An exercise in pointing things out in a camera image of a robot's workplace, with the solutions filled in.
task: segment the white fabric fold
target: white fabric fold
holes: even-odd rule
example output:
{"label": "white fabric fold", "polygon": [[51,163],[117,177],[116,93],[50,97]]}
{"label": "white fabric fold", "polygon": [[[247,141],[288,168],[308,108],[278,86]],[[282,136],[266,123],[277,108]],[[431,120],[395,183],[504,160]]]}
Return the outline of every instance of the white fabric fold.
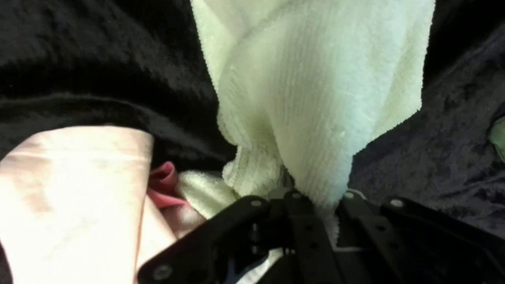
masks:
{"label": "white fabric fold", "polygon": [[114,127],[18,146],[0,163],[0,240],[15,283],[135,283],[176,242],[146,199],[151,158],[151,134]]}
{"label": "white fabric fold", "polygon": [[193,10],[220,130],[239,147],[223,171],[237,196],[280,196],[286,166],[321,210],[334,209],[353,157],[422,106],[435,0],[193,0]]}

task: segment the pink fabric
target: pink fabric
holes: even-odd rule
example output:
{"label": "pink fabric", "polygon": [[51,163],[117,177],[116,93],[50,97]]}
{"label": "pink fabric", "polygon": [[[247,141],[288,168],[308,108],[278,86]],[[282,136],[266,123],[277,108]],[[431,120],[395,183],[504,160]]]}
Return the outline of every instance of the pink fabric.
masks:
{"label": "pink fabric", "polygon": [[206,218],[177,194],[177,183],[177,169],[174,163],[168,161],[151,172],[147,196],[181,239],[203,224]]}
{"label": "pink fabric", "polygon": [[177,169],[169,161],[151,174],[147,194],[160,210],[188,205],[188,202],[181,199],[176,193],[177,182]]}

